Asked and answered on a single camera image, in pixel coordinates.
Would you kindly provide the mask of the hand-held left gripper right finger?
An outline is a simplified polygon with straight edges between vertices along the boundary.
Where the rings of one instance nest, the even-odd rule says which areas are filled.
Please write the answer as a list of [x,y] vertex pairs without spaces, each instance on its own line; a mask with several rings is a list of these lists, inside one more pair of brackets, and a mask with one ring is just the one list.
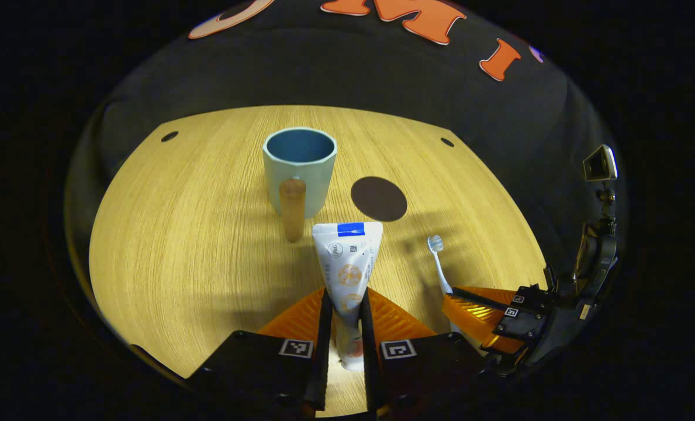
[[491,397],[483,357],[459,333],[435,333],[382,294],[361,303],[368,409],[465,413]]

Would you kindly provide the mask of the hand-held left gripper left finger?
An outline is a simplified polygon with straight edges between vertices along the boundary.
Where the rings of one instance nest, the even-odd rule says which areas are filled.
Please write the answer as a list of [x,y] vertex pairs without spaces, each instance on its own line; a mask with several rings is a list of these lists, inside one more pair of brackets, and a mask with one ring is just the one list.
[[230,334],[187,384],[233,412],[324,410],[331,324],[328,292],[313,291],[261,330]]

